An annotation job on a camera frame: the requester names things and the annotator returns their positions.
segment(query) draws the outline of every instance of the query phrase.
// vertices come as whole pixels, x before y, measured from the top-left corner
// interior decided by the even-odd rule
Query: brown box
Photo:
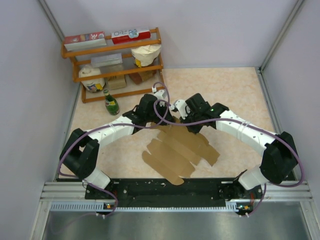
[[[121,89],[127,86],[125,75],[112,76],[108,79],[109,90]]]
[[[142,82],[145,82],[152,78],[157,73],[156,70],[154,71],[142,71],[142,72],[135,72],[130,73],[129,77],[135,84],[141,84]]]
[[[147,146],[149,152],[142,153],[143,161],[166,178],[173,185],[184,183],[182,178],[190,178],[204,158],[213,166],[220,154],[209,145],[201,133],[191,133],[185,126],[158,126],[157,139]]]

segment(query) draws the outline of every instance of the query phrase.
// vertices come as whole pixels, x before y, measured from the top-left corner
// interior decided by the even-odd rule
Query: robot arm
[[[155,94],[145,94],[141,98],[139,105],[136,105],[133,110],[124,113],[118,119],[106,124],[110,125],[110,127],[92,132],[84,137],[75,147],[72,148],[71,152],[66,156],[63,164],[79,179],[85,180],[99,188],[106,188],[110,183],[110,178],[96,167],[99,148],[103,148],[124,136],[135,134],[141,130],[141,128],[133,125],[145,127],[146,124],[150,122],[157,124],[160,119],[154,111],[154,103],[156,100],[164,100],[166,96],[167,94],[164,90],[160,90]],[[163,102],[160,102],[157,104],[156,109],[162,116],[164,116],[167,107]],[[170,122],[175,121],[169,111],[167,112],[165,119]],[[62,150],[60,159],[70,146],[80,136],[88,131],[90,130],[82,131],[80,128],[74,130]]]
[[[199,93],[193,95],[186,101],[176,101],[171,109],[173,111],[179,111],[181,115],[180,121],[182,123],[194,123],[216,118],[234,119],[242,122],[242,124],[238,124],[232,121],[212,121],[188,126],[189,132],[192,133],[198,133],[203,126],[208,126],[231,134],[240,141],[248,144],[262,156],[261,165],[257,165],[241,173],[234,180],[233,185],[235,188],[239,188],[239,184],[245,188],[245,190],[250,190],[255,186],[267,182],[280,184],[298,164],[295,157],[282,143],[267,134],[247,127],[248,124],[251,126],[254,125],[240,118],[229,110],[228,107],[220,103],[210,106]],[[289,133],[283,132],[277,136],[297,152],[294,140]]]

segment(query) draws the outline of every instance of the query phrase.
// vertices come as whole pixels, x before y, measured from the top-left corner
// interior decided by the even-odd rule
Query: cardboard flap
[[[205,145],[207,146],[209,145],[208,139],[205,136],[203,136],[201,133],[197,133],[196,136],[200,138],[205,143]]]
[[[173,185],[181,185],[184,180],[178,177],[173,171],[167,168],[164,164],[159,162],[154,156],[150,155],[148,152],[144,151],[142,153],[143,161],[148,164],[151,168],[157,171],[161,176],[166,178]]]
[[[147,148],[152,156],[178,176],[189,178],[195,171],[187,158],[157,139],[152,139]]]
[[[177,141],[175,138],[167,135],[164,131],[160,131],[157,135],[157,138],[161,140],[164,144],[168,145],[180,155],[188,159],[194,165],[198,165],[201,160],[201,157],[196,155],[193,151],[187,148],[185,145]]]
[[[217,152],[211,145],[201,145],[197,150],[197,154],[204,158],[211,166],[217,161],[220,153]]]

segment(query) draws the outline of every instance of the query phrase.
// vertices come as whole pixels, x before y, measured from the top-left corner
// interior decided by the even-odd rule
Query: orange wooden shelf
[[[159,32],[159,29],[156,27],[154,29],[151,29],[150,32],[152,34],[156,34],[156,39],[146,39],[141,41],[135,41],[135,42],[129,42],[124,44],[115,44],[111,46],[104,46],[104,47],[97,47],[92,49],[86,49],[86,50],[79,50],[79,51],[67,51],[65,48],[64,42],[62,42],[61,45],[61,56],[65,58],[69,58],[72,63],[72,80],[76,83],[87,81],[87,80],[93,80],[93,79],[99,79],[99,78],[109,78],[113,76],[119,76],[119,75],[128,75],[133,73],[141,73],[146,71],[154,71],[158,70],[160,74],[160,81],[164,83],[164,77],[162,74],[162,69],[164,68],[164,63],[161,57],[161,54],[157,57],[156,64],[146,67],[133,67],[131,69],[125,69],[121,71],[114,71],[114,72],[106,72],[99,75],[94,76],[87,76],[87,77],[79,77],[79,71],[81,65],[90,64],[91,60],[82,60],[77,61],[76,56],[82,56],[82,55],[89,55],[89,54],[98,54],[103,52],[109,52],[109,51],[116,51],[116,50],[122,50],[122,49],[130,49],[130,48],[136,48],[146,45],[152,45],[152,44],[161,44],[161,35]],[[106,40],[111,40],[111,35],[108,35],[105,37]],[[130,58],[132,57],[131,53],[122,54],[122,58]],[[131,95],[137,95],[137,94],[146,94],[152,92],[151,87],[139,89],[139,90],[133,90],[133,91],[127,91],[127,92],[121,92],[121,93],[115,93],[112,94],[115,98],[119,97],[125,97],[125,96],[131,96]],[[104,100],[104,96],[97,96],[97,97],[91,97],[87,98],[87,90],[85,86],[82,84],[81,88],[81,99],[84,103],[89,102],[95,102],[95,101],[102,101]]]

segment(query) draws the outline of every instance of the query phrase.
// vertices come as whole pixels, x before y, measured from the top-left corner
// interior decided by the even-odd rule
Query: black mounting plate
[[[220,197],[222,182],[232,182],[234,178],[184,178],[181,185],[172,185],[163,178],[113,178],[105,188],[116,195],[118,207],[225,207],[225,199]],[[106,193],[91,186],[86,187],[85,199],[113,199]],[[256,186],[250,193],[260,199],[261,187]],[[244,199],[250,201],[250,194]]]

